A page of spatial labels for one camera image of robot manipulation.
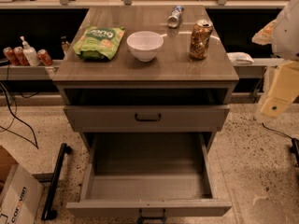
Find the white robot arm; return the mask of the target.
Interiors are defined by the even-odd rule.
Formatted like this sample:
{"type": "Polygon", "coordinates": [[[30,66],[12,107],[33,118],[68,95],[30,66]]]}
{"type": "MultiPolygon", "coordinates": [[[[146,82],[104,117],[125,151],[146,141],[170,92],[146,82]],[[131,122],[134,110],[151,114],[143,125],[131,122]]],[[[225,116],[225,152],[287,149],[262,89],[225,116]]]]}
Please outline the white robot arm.
{"type": "Polygon", "coordinates": [[[290,0],[276,17],[271,48],[283,62],[254,114],[260,123],[279,117],[299,96],[299,0],[290,0]]]}

